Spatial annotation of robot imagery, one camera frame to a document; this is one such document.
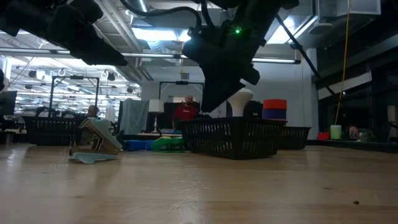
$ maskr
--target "red object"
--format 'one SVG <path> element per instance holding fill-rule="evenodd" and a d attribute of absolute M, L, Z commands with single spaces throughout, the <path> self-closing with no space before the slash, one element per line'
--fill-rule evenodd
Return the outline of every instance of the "red object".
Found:
<path fill-rule="evenodd" d="M 330 133 L 318 133 L 318 140 L 330 139 Z"/>
<path fill-rule="evenodd" d="M 287 110 L 287 101 L 286 100 L 264 100 L 262 104 L 262 109 L 280 109 L 280 110 Z"/>
<path fill-rule="evenodd" d="M 182 104 L 175 110 L 174 119 L 179 121 L 190 121 L 194 119 L 198 113 L 199 111 L 196 108 Z"/>

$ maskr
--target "green object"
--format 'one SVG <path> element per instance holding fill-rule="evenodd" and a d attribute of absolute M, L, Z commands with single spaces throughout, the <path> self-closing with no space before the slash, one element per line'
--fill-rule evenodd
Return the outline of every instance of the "green object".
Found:
<path fill-rule="evenodd" d="M 334 140 L 341 139 L 341 125 L 330 126 L 330 139 Z"/>
<path fill-rule="evenodd" d="M 156 152 L 185 152 L 183 138 L 161 137 L 152 144 L 152 149 Z"/>

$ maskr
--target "red cup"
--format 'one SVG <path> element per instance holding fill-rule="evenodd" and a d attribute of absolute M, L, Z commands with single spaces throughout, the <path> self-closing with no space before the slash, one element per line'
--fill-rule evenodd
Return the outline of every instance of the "red cup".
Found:
<path fill-rule="evenodd" d="M 318 133 L 318 140 L 330 139 L 330 133 Z"/>

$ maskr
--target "computer monitor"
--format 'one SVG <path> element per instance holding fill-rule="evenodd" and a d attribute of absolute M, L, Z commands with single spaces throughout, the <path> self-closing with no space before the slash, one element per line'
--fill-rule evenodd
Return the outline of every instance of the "computer monitor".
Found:
<path fill-rule="evenodd" d="M 14 115 L 17 91 L 4 91 L 0 94 L 0 116 Z"/>

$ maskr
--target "stacked cups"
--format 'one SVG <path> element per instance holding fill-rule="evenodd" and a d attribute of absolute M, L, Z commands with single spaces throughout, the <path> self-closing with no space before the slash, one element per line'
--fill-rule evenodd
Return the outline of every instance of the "stacked cups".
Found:
<path fill-rule="evenodd" d="M 286 100 L 264 100 L 262 105 L 262 118 L 286 121 Z"/>

